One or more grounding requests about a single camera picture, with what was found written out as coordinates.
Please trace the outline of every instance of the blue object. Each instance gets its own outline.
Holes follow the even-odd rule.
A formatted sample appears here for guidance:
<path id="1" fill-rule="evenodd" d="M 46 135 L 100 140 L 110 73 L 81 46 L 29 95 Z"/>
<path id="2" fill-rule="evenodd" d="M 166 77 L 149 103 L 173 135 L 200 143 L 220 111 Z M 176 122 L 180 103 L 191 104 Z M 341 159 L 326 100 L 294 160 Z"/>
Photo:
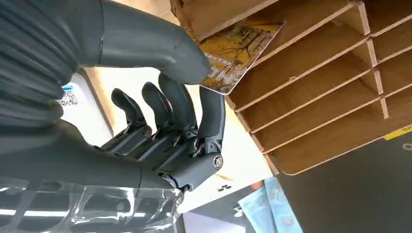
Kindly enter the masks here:
<path id="1" fill-rule="evenodd" d="M 275 177 L 239 201 L 256 233 L 302 233 L 288 200 Z"/>
<path id="2" fill-rule="evenodd" d="M 63 90 L 64 90 L 64 91 L 73 90 L 73 86 L 69 86 L 69 85 L 63 86 Z"/>

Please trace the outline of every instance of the wooden cubby organizer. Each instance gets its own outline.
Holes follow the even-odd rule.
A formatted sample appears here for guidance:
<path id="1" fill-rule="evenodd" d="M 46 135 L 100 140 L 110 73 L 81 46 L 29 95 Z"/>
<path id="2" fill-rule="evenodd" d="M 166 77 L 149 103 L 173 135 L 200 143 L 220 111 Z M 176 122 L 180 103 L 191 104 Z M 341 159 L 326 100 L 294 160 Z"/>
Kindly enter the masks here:
<path id="1" fill-rule="evenodd" d="M 190 0 L 181 7 L 187 11 L 206 1 Z M 231 1 L 207 2 L 212 7 Z M 213 28 L 208 33 L 197 31 L 194 22 L 201 18 L 193 12 L 184 18 L 200 38 L 251 14 L 285 21 L 226 96 L 258 148 L 278 169 L 298 174 L 412 123 L 412 1 L 231 4 L 226 5 L 227 21 L 203 22 Z M 253 7 L 243 9 L 246 5 Z"/>

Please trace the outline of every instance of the robotic arm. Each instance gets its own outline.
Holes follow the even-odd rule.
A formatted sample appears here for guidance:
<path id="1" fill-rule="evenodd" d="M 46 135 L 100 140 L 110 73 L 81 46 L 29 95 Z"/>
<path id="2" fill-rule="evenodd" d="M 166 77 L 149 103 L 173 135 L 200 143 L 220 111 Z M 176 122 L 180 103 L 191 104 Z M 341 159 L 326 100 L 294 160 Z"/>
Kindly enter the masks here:
<path id="1" fill-rule="evenodd" d="M 0 177 L 6 177 L 0 180 L 0 210 L 1 200 L 11 198 L 4 193 L 9 180 L 27 182 L 24 190 L 52 180 L 60 186 L 49 191 L 69 183 L 184 192 L 222 167 L 224 100 L 201 88 L 204 116 L 198 128 L 183 83 L 200 83 L 210 65 L 180 27 L 109 0 L 2 0 L 0 29 Z M 78 68 L 92 66 L 161 71 L 164 95 L 149 83 L 142 90 L 155 112 L 155 134 L 120 90 L 112 100 L 125 111 L 128 128 L 101 148 L 88 145 L 76 127 L 60 120 L 62 108 L 54 100 L 62 98 L 61 86 Z M 0 221 L 1 231 L 18 227 L 34 203 L 33 197 L 19 200 L 14 216 L 20 220 L 4 226 Z M 148 211 L 158 212 L 154 206 Z"/>

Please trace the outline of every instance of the wooden divider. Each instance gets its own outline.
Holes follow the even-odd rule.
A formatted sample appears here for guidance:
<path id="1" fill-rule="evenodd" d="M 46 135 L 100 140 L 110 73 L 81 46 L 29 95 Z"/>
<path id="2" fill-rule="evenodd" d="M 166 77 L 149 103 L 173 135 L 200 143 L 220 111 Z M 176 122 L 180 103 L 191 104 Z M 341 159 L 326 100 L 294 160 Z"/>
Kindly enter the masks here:
<path id="1" fill-rule="evenodd" d="M 410 0 L 365 0 L 372 36 L 379 36 L 412 18 Z"/>
<path id="2" fill-rule="evenodd" d="M 286 23 L 254 66 L 353 8 L 354 5 L 347 0 L 281 0 L 262 10 L 258 14 L 272 18 L 273 21 Z"/>
<path id="3" fill-rule="evenodd" d="M 277 1 L 195 0 L 183 5 L 183 12 L 194 36 L 203 40 Z"/>
<path id="4" fill-rule="evenodd" d="M 412 85 L 412 50 L 378 65 L 385 96 Z"/>
<path id="5" fill-rule="evenodd" d="M 378 63 L 412 49 L 412 19 L 373 39 Z"/>
<path id="6" fill-rule="evenodd" d="M 332 22 L 251 69 L 230 94 L 239 112 L 361 45 L 367 38 Z"/>
<path id="7" fill-rule="evenodd" d="M 255 133 L 365 75 L 369 69 L 349 52 L 243 110 L 245 121 Z M 259 109 L 265 109 L 265 112 L 256 114 Z"/>
<path id="8" fill-rule="evenodd" d="M 378 94 L 355 80 L 257 132 L 256 138 L 262 142 L 263 153 L 268 153 L 379 99 Z"/>
<path id="9" fill-rule="evenodd" d="M 412 122 L 412 89 L 386 99 L 389 119 L 373 103 L 269 154 L 281 169 L 294 175 L 380 139 Z"/>

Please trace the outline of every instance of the metal screw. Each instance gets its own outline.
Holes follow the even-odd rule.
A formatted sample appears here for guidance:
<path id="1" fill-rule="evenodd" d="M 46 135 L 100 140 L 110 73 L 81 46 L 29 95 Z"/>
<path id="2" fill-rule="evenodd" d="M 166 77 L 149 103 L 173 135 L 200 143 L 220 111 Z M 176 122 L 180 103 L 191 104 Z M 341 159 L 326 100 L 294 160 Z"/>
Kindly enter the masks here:
<path id="1" fill-rule="evenodd" d="M 216 170 L 220 169 L 223 166 L 223 157 L 221 155 L 216 155 L 213 159 L 213 166 Z"/>
<path id="2" fill-rule="evenodd" d="M 151 132 L 150 130 L 148 130 L 148 129 L 145 129 L 145 130 L 143 131 L 143 135 L 144 135 L 145 137 L 150 137 L 150 136 L 152 136 L 152 132 Z"/>

